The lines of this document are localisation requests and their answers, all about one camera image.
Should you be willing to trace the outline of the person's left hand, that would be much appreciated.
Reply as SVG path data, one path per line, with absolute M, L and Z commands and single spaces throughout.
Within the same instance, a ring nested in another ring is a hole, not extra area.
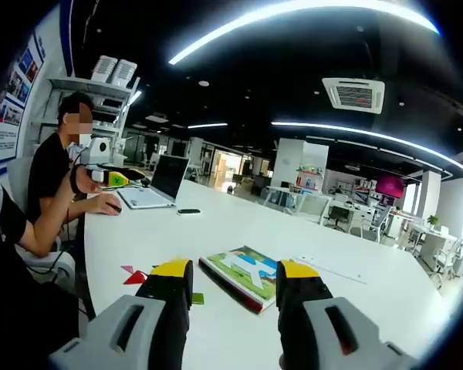
M 88 174 L 84 165 L 80 165 L 75 171 L 76 193 L 100 193 L 100 184 L 94 181 Z

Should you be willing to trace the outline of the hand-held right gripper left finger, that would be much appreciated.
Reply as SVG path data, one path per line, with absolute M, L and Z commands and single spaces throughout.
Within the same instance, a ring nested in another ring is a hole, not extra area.
M 135 295 L 118 298 L 49 356 L 51 369 L 180 369 L 190 328 L 193 264 L 156 266 Z

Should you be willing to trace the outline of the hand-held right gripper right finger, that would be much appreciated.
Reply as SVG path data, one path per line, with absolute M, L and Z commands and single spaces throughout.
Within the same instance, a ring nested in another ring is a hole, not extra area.
M 276 306 L 283 369 L 415 369 L 417 361 L 345 298 L 332 296 L 319 273 L 295 261 L 277 264 Z

